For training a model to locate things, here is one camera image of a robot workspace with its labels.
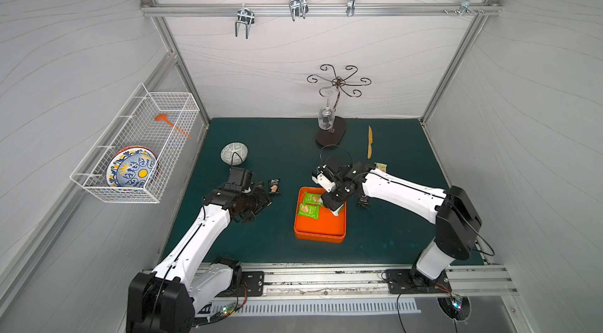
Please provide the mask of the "green cookie packet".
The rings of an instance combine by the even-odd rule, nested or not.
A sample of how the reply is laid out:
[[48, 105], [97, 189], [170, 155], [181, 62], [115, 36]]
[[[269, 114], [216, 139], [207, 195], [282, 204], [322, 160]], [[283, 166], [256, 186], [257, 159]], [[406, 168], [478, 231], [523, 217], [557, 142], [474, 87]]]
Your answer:
[[302, 202], [303, 204], [320, 206], [322, 204], [321, 195], [316, 193], [305, 193]]
[[320, 206], [312, 204], [299, 204], [297, 215], [299, 217], [306, 217], [317, 220], [320, 216]]
[[342, 204], [337, 210], [333, 210], [332, 213], [335, 217], [338, 217], [344, 210], [345, 205]]

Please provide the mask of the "orange storage box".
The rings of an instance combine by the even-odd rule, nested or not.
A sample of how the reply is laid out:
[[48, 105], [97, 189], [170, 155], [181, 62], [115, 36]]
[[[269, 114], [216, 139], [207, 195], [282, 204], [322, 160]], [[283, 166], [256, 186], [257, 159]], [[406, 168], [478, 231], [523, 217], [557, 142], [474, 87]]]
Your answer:
[[338, 217], [335, 217], [323, 204], [320, 205], [320, 216], [317, 220], [299, 217], [297, 215], [298, 206], [303, 204], [302, 200], [305, 193], [322, 195], [324, 190], [315, 187], [302, 187], [299, 190], [294, 223], [295, 236], [300, 240], [342, 243], [347, 233], [346, 204], [344, 204], [345, 208]]

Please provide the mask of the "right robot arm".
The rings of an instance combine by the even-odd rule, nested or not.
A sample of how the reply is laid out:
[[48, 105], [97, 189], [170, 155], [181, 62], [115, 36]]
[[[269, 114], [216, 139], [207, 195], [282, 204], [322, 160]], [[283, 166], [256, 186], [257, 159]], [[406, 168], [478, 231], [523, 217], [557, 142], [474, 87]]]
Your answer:
[[435, 283], [456, 260], [465, 261], [474, 250], [482, 219], [466, 192], [419, 185], [394, 177], [363, 162], [345, 164], [331, 157], [312, 172], [325, 190], [321, 200], [333, 214], [355, 195], [380, 199], [435, 225], [435, 236], [411, 268], [411, 278]]

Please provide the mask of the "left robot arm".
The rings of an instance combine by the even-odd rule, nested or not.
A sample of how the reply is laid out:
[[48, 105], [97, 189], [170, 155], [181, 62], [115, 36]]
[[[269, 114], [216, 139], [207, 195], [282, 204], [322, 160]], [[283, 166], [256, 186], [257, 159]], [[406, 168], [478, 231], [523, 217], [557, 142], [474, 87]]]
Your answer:
[[251, 171], [231, 168], [227, 182], [204, 197], [196, 220], [174, 249], [151, 272], [133, 278], [127, 296], [128, 332], [189, 332], [236, 312], [233, 306], [212, 317], [197, 316], [217, 295], [240, 292], [240, 262], [218, 259], [202, 276], [196, 273], [232, 221], [254, 221], [271, 204], [262, 182], [251, 179]]

